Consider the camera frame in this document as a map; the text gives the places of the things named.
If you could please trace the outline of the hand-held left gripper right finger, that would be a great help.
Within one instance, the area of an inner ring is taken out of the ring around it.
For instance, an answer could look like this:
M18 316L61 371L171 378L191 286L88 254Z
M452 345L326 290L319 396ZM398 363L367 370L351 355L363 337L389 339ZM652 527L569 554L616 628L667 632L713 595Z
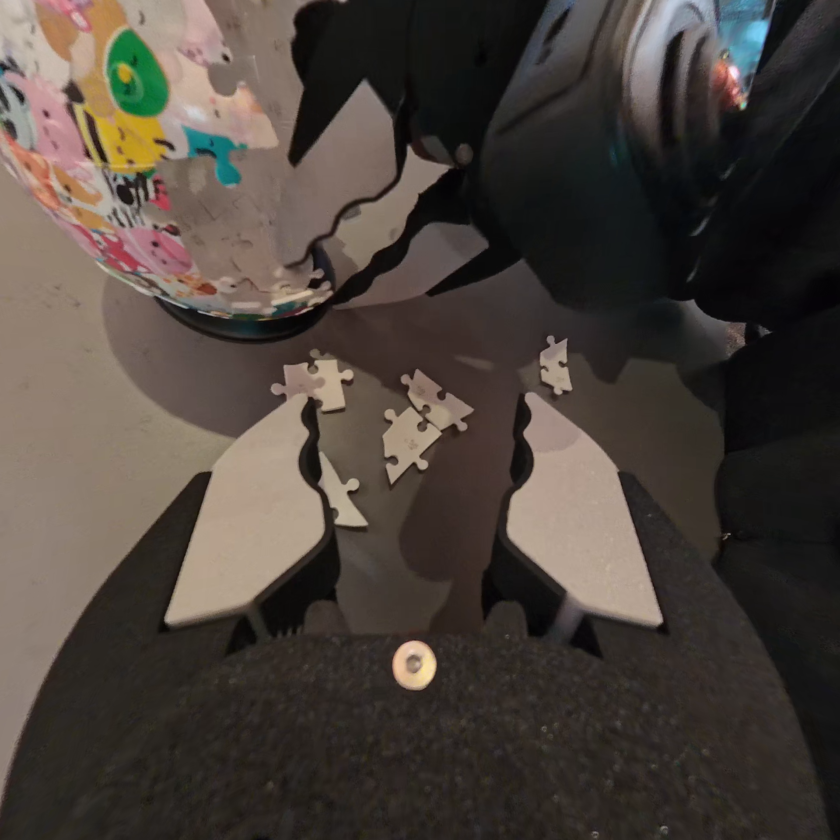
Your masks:
M523 610L533 637L586 638L592 618L664 627L619 469L586 432L535 392L520 394L511 485L482 575L485 618Z

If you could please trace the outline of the colourful 3D puzzle ball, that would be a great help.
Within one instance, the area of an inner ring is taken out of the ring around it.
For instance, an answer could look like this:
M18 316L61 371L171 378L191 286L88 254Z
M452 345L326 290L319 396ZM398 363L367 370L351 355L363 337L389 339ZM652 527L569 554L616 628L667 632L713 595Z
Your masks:
M279 253L300 2L2 2L2 160L111 277L179 312L316 310Z

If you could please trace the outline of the joined white puzzle pieces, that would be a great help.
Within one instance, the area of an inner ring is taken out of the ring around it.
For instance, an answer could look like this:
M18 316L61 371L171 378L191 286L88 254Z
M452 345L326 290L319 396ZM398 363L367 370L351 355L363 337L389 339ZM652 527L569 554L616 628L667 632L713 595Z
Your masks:
M407 398L415 410L440 432L453 427L463 433L468 429L466 418L474 408L455 395L444 392L439 384L419 369L413 374L403 374L401 383L406 387Z

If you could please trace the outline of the white puzzle piece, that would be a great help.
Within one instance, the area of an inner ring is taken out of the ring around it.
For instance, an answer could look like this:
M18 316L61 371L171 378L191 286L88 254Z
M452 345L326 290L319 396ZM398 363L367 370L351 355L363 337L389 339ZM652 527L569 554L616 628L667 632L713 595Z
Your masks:
M382 436L385 473L393 487L411 467L421 473L428 468L425 453L442 433L410 406L400 414L388 408L384 420L389 424Z
M360 482L356 478L342 480L322 451L318 452L318 456L321 468L318 484L328 500L335 526L350 530L367 529L369 522L351 498L361 488Z
M546 338L546 346L539 355L540 379L555 397L573 391L568 368L568 340L558 341L554 336Z
M323 358L318 351L312 352L308 362L285 364L283 375L282 382L270 386L272 395L287 400L305 395L320 405L322 413L337 413L345 409L344 386L354 379L352 370L342 371L337 360Z

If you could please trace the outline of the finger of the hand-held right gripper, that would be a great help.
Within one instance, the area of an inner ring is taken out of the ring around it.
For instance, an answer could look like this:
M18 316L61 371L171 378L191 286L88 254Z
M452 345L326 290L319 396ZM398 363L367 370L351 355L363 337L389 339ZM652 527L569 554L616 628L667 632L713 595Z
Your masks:
M405 302L431 291L487 247L460 196L420 196L402 224L368 208L339 226L350 274L336 309Z
M302 263L334 234L346 211L386 193L399 171L392 113L362 80L280 186L279 262L286 268Z

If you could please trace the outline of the person's dark clothing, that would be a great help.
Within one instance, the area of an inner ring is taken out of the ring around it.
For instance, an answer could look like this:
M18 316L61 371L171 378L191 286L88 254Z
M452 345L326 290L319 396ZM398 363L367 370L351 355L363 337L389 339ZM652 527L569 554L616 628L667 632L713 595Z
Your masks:
M838 838L838 308L730 358L723 434L717 571L782 677Z

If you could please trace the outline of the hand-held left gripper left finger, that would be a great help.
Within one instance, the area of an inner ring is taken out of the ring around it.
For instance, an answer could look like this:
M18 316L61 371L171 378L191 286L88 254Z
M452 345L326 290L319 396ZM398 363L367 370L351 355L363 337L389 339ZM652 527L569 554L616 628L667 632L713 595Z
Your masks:
M234 440L212 468L165 627L236 617L270 635L260 607L334 535L320 478L318 411L310 397L293 396Z

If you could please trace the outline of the black ball stand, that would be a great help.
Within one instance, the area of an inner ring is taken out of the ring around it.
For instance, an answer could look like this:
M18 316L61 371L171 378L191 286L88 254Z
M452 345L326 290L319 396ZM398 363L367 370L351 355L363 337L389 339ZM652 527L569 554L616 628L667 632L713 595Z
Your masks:
M174 321L211 340L247 345L290 340L313 329L332 307L332 296L335 292L335 270L332 260L324 247L315 245L311 252L311 261L313 268L323 273L325 299L303 308L291 308L290 302L281 303L280 314L275 318L223 318L205 311L180 307L173 301L160 297L155 299L155 303Z

